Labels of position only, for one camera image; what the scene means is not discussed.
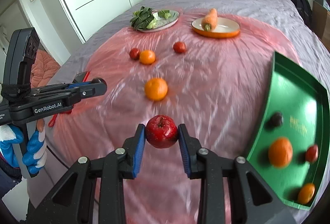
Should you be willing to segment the blue white gloved hand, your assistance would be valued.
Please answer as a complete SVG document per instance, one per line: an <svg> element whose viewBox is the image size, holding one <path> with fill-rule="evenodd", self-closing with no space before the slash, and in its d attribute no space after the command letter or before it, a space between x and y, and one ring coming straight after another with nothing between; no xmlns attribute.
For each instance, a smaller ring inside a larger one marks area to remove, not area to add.
<svg viewBox="0 0 330 224"><path fill-rule="evenodd" d="M38 174L46 163L47 153L44 126L45 122L43 119L37 120L36 131L27 143L27 151L20 158L31 174ZM13 151L13 144L20 144L23 141L24 135L18 127L13 125L1 126L1 156L13 168L19 168L17 156Z"/></svg>

